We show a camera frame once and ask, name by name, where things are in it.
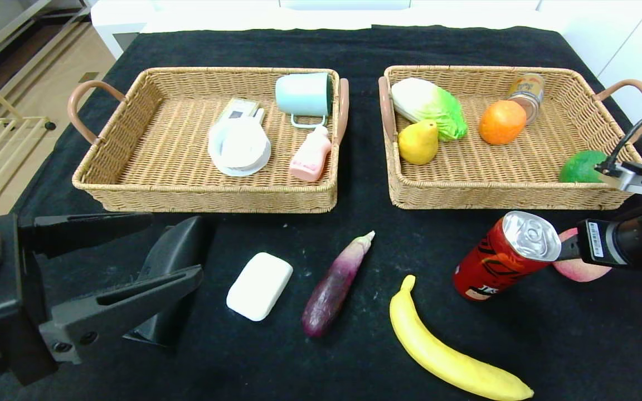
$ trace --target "table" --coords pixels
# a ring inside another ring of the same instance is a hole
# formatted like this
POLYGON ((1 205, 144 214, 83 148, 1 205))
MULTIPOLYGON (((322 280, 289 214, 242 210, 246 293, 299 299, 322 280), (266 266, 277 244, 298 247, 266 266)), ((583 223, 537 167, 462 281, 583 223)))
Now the table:
MULTIPOLYGON (((83 365, 20 388, 0 378, 0 399, 480 399, 421 368, 392 331, 388 303, 406 274, 417 276, 418 312, 451 347, 520 376, 536 399, 642 399, 642 273, 612 271, 579 284, 552 267, 492 302, 470 303, 451 286, 455 264, 506 211, 403 211, 390 203, 377 78, 394 64, 566 67, 602 87, 555 32, 451 30, 240 31, 142 34, 105 81, 126 91, 153 66, 327 67, 349 78, 350 120, 339 163, 339 201, 322 215, 208 215, 216 225, 205 279, 177 350, 120 340, 83 365), (350 239, 377 236, 346 306, 325 338, 310 340, 300 317, 308 296, 350 239), (260 251, 293 276, 270 315, 250 322, 225 306, 242 266, 260 251)), ((607 107, 626 129, 612 101, 607 107)), ((80 112, 99 131, 114 99, 96 92, 80 112)), ((97 213, 71 185, 89 145, 69 127, 16 205, 26 216, 97 213)), ((537 211, 559 231, 611 212, 537 211)), ((52 304, 130 282, 165 225, 97 248, 41 261, 52 304)))

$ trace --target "eggplant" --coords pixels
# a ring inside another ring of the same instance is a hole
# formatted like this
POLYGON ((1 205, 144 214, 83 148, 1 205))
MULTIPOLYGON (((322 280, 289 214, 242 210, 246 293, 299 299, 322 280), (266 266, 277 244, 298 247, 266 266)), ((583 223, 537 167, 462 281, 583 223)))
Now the eggplant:
POLYGON ((348 290, 368 252, 375 231, 357 237, 336 257, 306 304, 301 324, 309 337, 324 335, 338 315, 348 290))

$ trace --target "pink baby bottle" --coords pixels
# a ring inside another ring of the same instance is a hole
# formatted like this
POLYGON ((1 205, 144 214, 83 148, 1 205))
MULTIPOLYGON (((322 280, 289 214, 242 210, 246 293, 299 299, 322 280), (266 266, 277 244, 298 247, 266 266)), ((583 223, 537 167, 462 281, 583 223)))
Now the pink baby bottle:
POLYGON ((296 178, 305 181, 316 181, 323 173, 326 154, 331 150, 328 129, 318 125, 306 136, 303 144, 291 159, 289 172, 296 178))

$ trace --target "wicker basket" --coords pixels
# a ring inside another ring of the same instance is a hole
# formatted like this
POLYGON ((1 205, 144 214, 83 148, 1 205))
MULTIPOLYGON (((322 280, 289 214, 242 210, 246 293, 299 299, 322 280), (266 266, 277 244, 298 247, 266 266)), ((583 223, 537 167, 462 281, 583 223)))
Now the wicker basket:
POLYGON ((125 96, 108 84, 88 81, 69 99, 71 122, 91 142, 73 183, 108 211, 324 213, 336 204, 338 152, 347 116, 348 81, 328 69, 148 69, 125 96), (327 125, 333 145, 323 175, 314 183, 289 173, 290 160, 310 130, 294 128, 275 103, 280 76, 311 72, 328 72, 333 87, 327 125), (104 88, 120 101, 98 137, 76 115, 82 94, 92 87, 104 88), (207 132, 232 97, 261 102, 266 111, 262 125, 272 144, 268 164, 246 177, 222 174, 207 153, 207 132))
MULTIPOLYGON (((614 209, 630 195, 605 183, 560 183, 558 173, 579 150, 611 152, 623 133, 601 101, 624 85, 642 91, 640 81, 622 81, 594 95, 580 74, 567 69, 391 66, 378 83, 388 187, 399 208, 614 209), (537 119, 510 144, 486 144, 477 134, 484 110, 504 99, 518 76, 530 72, 546 80, 537 119), (412 165, 398 153, 397 132, 410 122, 393 111, 390 86, 408 77, 454 94, 469 127, 463 139, 442 142, 426 165, 412 165)), ((642 163, 631 144, 620 160, 642 163)))

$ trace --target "label sticker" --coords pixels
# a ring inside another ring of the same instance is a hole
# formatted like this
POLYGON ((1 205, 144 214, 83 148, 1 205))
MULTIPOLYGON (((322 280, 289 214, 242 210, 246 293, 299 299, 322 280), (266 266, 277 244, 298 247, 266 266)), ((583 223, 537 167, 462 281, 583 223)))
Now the label sticker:
POLYGON ((599 225, 588 222, 588 236, 591 237, 591 252, 595 257, 604 256, 604 247, 601 246, 601 237, 599 236, 599 225))

